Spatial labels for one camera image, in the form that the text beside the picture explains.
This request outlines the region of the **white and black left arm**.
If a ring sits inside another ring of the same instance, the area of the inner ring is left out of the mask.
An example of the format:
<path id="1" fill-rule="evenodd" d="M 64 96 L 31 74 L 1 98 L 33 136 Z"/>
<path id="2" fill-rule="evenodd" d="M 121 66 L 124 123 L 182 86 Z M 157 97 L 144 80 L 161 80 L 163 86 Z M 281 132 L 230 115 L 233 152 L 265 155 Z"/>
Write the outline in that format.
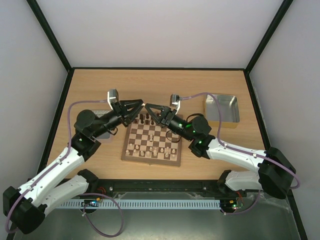
<path id="1" fill-rule="evenodd" d="M 105 197 L 95 192 L 99 179 L 88 169 L 79 171 L 65 183 L 62 180 L 96 153 L 101 146 L 99 136 L 115 135 L 119 125 L 128 127 L 144 107 L 142 99 L 107 100 L 107 103 L 111 110 L 103 116 L 89 109 L 79 112 L 74 123 L 75 134 L 68 133 L 67 147 L 60 155 L 20 187 L 10 186 L 3 192 L 7 233 L 33 232 L 52 210 L 76 196 Z"/>

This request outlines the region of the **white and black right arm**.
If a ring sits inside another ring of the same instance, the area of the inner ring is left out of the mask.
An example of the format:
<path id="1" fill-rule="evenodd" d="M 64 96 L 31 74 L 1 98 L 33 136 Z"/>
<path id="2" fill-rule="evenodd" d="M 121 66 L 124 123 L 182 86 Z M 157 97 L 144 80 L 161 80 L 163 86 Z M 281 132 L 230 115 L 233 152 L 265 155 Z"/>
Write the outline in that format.
<path id="1" fill-rule="evenodd" d="M 262 190 L 277 199 L 287 197 L 296 170 L 279 149 L 256 150 L 223 142 L 210 134 L 212 128 L 201 113 L 192 114 L 188 120 L 168 106 L 147 103 L 145 108 L 158 125 L 189 141 L 189 149 L 196 157 L 222 160 L 246 169 L 223 172 L 218 183 L 222 195 L 229 196 L 238 190 Z"/>

